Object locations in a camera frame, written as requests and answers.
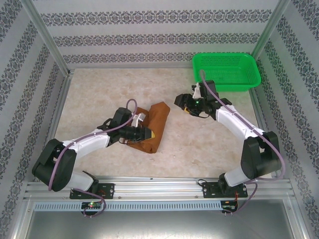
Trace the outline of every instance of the black mounting bracket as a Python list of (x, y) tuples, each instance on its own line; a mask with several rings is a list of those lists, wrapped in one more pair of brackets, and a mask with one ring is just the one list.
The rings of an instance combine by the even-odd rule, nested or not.
[[(95, 194), (101, 196), (104, 199), (113, 199), (114, 189), (115, 189), (114, 183), (99, 183)], [(70, 192), (70, 199), (97, 199), (97, 198), (72, 189)]]
[(238, 198), (248, 197), (247, 188), (244, 184), (229, 188), (227, 192), (224, 193), (221, 191), (218, 182), (206, 182), (200, 179), (198, 184), (203, 188), (204, 198), (235, 198), (236, 194)]

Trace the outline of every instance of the folded cloth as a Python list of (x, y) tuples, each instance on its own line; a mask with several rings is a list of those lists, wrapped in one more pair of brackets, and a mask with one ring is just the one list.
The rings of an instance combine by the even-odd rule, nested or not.
[(155, 134), (155, 138), (150, 138), (134, 144), (128, 144), (128, 146), (146, 153), (156, 153), (163, 136), (169, 111), (170, 108), (164, 102), (152, 105), (149, 111), (138, 107), (136, 114), (145, 114), (145, 119), (141, 125), (152, 130)]

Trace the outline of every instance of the aluminum frame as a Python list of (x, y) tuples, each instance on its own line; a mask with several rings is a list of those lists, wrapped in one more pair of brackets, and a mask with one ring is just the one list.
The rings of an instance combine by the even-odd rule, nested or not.
[(26, 10), (26, 12), (28, 13), (36, 29), (39, 31), (40, 35), (42, 36), (44, 43), (46, 44), (51, 55), (53, 56), (54, 60), (58, 64), (60, 70), (63, 73), (63, 76), (66, 76), (69, 73), (70, 69), (68, 68), (65, 60), (63, 59), (62, 54), (60, 53), (58, 47), (56, 46), (49, 30), (44, 24), (42, 17), (40, 16), (39, 12), (34, 6), (33, 1), (21, 0), (21, 4)]
[(63, 86), (62, 86), (63, 90), (61, 93), (61, 97), (59, 98), (57, 108), (54, 112), (52, 125), (50, 128), (46, 143), (48, 143), (51, 139), (54, 138), (56, 130), (58, 129), (58, 125), (59, 125), (60, 118), (62, 115), (63, 107), (64, 107), (64, 104), (65, 104), (65, 101), (66, 101), (66, 98), (67, 98), (67, 95), (68, 95), (68, 92), (69, 92), (69, 89), (71, 86), (73, 74), (74, 74), (74, 70), (71, 70), (70, 73), (67, 74), (66, 79), (63, 82)]
[[(114, 198), (107, 202), (204, 202), (234, 200), (234, 198), (206, 199), (202, 188), (197, 184), (199, 178), (148, 178), (148, 177), (98, 177), (101, 183), (114, 183)], [(217, 179), (204, 178), (208, 182)], [(247, 185), (250, 195), (254, 185)], [(41, 182), (29, 182), (22, 201), (11, 239), (25, 238), (30, 225), (34, 206), (37, 202), (88, 202), (89, 200), (69, 199), (70, 189), (48, 192)], [(293, 187), (289, 179), (275, 182), (258, 182), (258, 190), (252, 200), (282, 200), (291, 229), (296, 239), (308, 239), (309, 234), (303, 221)]]
[(283, 15), (284, 11), (286, 10), (289, 2), (290, 0), (278, 0), (278, 3), (270, 16), (263, 33), (259, 37), (258, 42), (253, 52), (251, 53), (252, 57), (254, 57), (255, 60), (258, 60), (260, 53), (263, 51), (264, 46), (270, 38), (273, 30), (276, 28), (276, 25), (280, 20), (281, 16)]

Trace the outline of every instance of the white vent grille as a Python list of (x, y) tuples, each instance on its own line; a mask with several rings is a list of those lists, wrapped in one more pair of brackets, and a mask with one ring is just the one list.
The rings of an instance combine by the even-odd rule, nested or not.
[[(82, 202), (37, 203), (35, 211), (79, 211)], [(220, 201), (187, 201), (187, 202), (108, 202), (105, 211), (109, 212), (147, 212), (147, 211), (211, 211), (222, 210)]]
[(52, 202), (36, 203), (34, 211), (36, 212), (73, 212), (81, 209), (81, 202)]

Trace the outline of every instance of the enclosure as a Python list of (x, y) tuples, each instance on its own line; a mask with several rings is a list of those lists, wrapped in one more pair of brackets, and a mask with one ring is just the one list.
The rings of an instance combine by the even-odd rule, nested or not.
[[(0, 238), (56, 238), (57, 231), (59, 238), (92, 231), (109, 238), (319, 238), (318, 0), (0, 6)], [(191, 60), (203, 52), (254, 57), (261, 84), (220, 96), (276, 133), (286, 162), (284, 179), (258, 182), (246, 213), (233, 217), (214, 212), (220, 201), (198, 208), (214, 202), (203, 198), (197, 180), (236, 168), (242, 145), (212, 118), (193, 118), (174, 105), (177, 95), (191, 92)], [(158, 102), (170, 107), (160, 147), (146, 154), (117, 143), (77, 160), (76, 169), (115, 183), (98, 223), (80, 218), (81, 200), (69, 199), (69, 189), (48, 192), (32, 167), (50, 139), (92, 132), (130, 98), (147, 110)], [(148, 208), (161, 203), (169, 209)], [(173, 212), (187, 204), (197, 209)], [(210, 228), (209, 220), (218, 223)]]

